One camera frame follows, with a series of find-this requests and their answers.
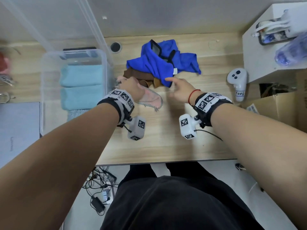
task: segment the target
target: black pants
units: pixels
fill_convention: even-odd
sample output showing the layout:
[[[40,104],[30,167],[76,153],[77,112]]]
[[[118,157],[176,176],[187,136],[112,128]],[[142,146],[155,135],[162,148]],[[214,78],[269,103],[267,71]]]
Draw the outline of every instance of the black pants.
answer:
[[[171,172],[171,176],[182,178],[197,178],[197,177],[211,177],[215,178],[207,170],[204,169],[198,162],[175,162],[166,163],[167,168]],[[156,174],[152,170],[150,164],[130,165],[130,171],[125,178],[119,183],[118,187],[124,182],[138,179],[138,178],[156,178]]]

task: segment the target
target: person's left hand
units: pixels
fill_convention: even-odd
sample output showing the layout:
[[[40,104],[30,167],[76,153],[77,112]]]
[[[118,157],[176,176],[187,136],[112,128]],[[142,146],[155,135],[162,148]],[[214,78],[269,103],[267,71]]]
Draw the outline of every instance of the person's left hand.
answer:
[[[133,101],[137,102],[144,96],[145,90],[139,88],[138,80],[135,77],[130,77],[126,81],[123,81],[119,85],[120,89],[127,91],[133,98]]]

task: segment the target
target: red string bracelet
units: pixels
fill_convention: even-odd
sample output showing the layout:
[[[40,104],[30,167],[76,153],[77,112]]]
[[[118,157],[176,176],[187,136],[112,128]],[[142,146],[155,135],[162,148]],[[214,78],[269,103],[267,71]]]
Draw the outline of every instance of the red string bracelet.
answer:
[[[191,92],[191,94],[190,94],[190,96],[189,96],[189,99],[188,99],[188,103],[191,105],[191,103],[190,103],[190,98],[191,98],[191,96],[192,96],[192,93],[194,93],[195,91],[201,91],[200,89],[196,89],[196,90],[193,90],[192,92]]]

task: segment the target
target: hand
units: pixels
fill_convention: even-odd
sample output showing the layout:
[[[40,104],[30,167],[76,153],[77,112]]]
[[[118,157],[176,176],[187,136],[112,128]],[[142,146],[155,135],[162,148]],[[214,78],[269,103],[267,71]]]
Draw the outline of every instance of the hand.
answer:
[[[135,102],[140,101],[145,94],[145,90],[139,88],[138,80],[135,77],[130,77],[129,79],[123,81],[119,85],[119,88],[127,91]]]
[[[172,81],[175,84],[175,91],[170,94],[179,102],[189,103],[189,96],[195,90],[194,86],[188,83],[185,79],[179,79],[176,77],[165,78],[166,81]],[[204,92],[195,91],[190,97],[190,103],[195,105],[195,100]]]

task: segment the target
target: black round hole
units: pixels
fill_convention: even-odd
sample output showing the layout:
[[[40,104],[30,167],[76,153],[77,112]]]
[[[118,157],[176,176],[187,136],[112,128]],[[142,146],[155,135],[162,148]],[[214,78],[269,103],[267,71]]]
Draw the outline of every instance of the black round hole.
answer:
[[[112,52],[119,52],[119,50],[121,49],[121,45],[117,42],[114,42],[112,43],[110,48]]]

